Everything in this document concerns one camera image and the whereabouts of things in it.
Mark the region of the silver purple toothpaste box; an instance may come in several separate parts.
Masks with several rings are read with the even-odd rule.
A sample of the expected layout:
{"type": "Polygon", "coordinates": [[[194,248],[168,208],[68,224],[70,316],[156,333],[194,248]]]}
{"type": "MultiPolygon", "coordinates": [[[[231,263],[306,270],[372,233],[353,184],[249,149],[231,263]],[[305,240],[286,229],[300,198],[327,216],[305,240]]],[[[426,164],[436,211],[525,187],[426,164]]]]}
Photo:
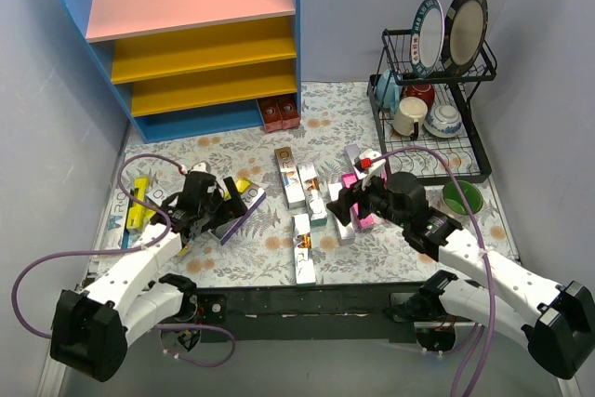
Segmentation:
{"type": "Polygon", "coordinates": [[[211,235],[221,245],[225,245],[231,239],[231,237],[238,232],[241,226],[264,201],[266,198],[266,193],[262,187],[253,184],[241,193],[241,198],[246,205],[245,214],[213,230],[208,231],[208,234],[211,235]]]}

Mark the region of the silver R.O toothpaste box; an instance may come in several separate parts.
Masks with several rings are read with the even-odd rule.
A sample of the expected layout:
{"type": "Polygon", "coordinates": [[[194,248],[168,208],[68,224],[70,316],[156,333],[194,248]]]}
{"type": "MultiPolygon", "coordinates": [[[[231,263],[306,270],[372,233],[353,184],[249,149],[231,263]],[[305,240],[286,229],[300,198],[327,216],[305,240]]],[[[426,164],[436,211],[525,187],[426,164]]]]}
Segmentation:
{"type": "Polygon", "coordinates": [[[274,153],[288,208],[303,207],[305,205],[305,194],[291,149],[289,147],[278,148],[274,150],[274,153]]]}

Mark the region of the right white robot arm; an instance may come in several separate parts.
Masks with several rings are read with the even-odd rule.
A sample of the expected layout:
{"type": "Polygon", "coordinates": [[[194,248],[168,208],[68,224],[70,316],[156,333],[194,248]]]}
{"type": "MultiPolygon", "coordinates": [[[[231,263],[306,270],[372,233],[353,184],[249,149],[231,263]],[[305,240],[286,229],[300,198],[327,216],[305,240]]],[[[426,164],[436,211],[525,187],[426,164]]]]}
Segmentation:
{"type": "Polygon", "coordinates": [[[375,214],[403,230],[417,252],[460,271],[469,285],[441,273],[424,290],[420,307],[431,320],[447,314],[488,325],[525,346],[532,358],[553,376],[570,379],[594,351],[594,299],[582,284],[560,285],[536,275],[479,240],[460,222],[431,206],[425,188],[409,173],[383,180],[369,176],[342,188],[327,209],[342,224],[352,207],[375,214]]]}

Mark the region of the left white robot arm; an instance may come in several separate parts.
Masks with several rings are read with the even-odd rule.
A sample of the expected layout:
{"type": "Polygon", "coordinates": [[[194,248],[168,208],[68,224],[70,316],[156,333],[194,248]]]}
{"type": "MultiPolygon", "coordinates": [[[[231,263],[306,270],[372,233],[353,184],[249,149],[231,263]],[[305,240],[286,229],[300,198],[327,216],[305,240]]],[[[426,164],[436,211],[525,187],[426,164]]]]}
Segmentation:
{"type": "Polygon", "coordinates": [[[192,170],[181,192],[157,208],[138,239],[139,251],[123,255],[80,292],[64,290],[53,318],[50,356],[99,382],[117,372],[128,348],[153,328],[190,332],[207,329],[196,284],[168,273],[155,275],[188,238],[245,215],[235,181],[192,170]]]}

